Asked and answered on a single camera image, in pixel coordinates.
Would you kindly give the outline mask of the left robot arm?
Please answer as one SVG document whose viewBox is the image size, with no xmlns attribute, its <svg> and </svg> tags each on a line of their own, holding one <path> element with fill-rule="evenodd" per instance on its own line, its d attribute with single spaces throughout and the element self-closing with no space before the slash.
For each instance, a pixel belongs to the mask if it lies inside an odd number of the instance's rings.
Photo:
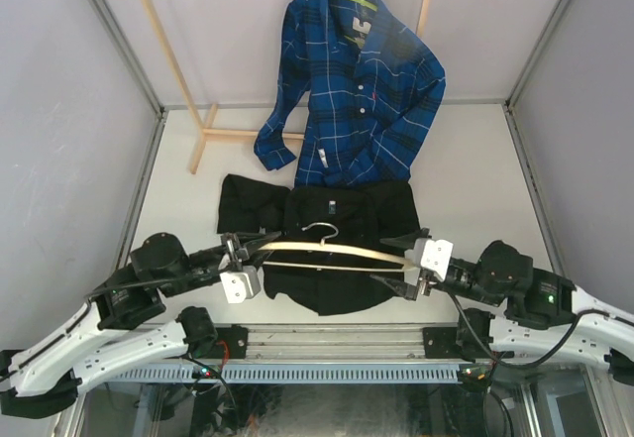
<svg viewBox="0 0 634 437">
<path fill-rule="evenodd" d="M 66 410 L 95 387 L 135 367 L 167 358 L 204 358 L 218 332 L 201 306 L 141 335 L 133 332 L 166 311 L 164 300 L 213 286 L 223 277 L 256 280 L 279 233 L 227 233 L 219 246 L 187 254 L 179 239 L 156 233 L 129 261 L 89 292 L 81 307 L 36 345 L 1 353 L 6 416 L 44 419 Z"/>
</svg>

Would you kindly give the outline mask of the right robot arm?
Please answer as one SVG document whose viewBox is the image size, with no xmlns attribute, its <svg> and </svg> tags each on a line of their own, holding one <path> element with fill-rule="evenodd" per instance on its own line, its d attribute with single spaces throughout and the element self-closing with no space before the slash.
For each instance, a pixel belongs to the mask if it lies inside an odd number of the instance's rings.
<svg viewBox="0 0 634 437">
<path fill-rule="evenodd" d="M 378 275 L 395 295 L 415 300 L 433 290 L 447 294 L 459 314 L 449 336 L 426 329 L 430 358 L 489 358 L 518 370 L 558 358 L 604 368 L 619 383 L 633 383 L 633 316 L 571 280 L 535 267 L 531 257 L 500 240 L 472 263 L 455 257 L 452 243 L 426 229 L 383 244 L 413 254 L 415 284 Z"/>
</svg>

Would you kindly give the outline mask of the cream wooden hanger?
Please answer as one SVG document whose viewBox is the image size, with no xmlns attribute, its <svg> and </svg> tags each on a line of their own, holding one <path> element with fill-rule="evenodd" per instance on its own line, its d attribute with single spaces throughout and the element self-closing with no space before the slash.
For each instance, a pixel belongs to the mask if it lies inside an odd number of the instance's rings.
<svg viewBox="0 0 634 437">
<path fill-rule="evenodd" d="M 317 223 L 317 226 L 330 227 L 333 233 L 323 236 L 319 242 L 296 242 L 296 241 L 282 241 L 282 242 L 270 242 L 265 245 L 254 246 L 250 252 L 252 257 L 263 254 L 274 254 L 277 252 L 284 253 L 307 253 L 314 255 L 317 254 L 331 254 L 331 255 L 344 255 L 355 258 L 364 259 L 366 261 L 376 261 L 382 263 L 393 264 L 392 268 L 372 268 L 372 267 L 351 267 L 351 266 L 337 266 L 328 265 L 324 262 L 320 263 L 292 263 L 264 260 L 265 266 L 280 267 L 280 268 L 293 268 L 293 269 L 308 269 L 315 271 L 336 271 L 336 272 L 354 272 L 354 273 L 407 273 L 412 272 L 418 268 L 418 266 L 412 261 L 391 254 L 387 254 L 380 251 L 371 249 L 365 249 L 356 246 L 332 244 L 328 243 L 329 239 L 336 238 L 339 234 L 339 229 L 330 223 Z"/>
</svg>

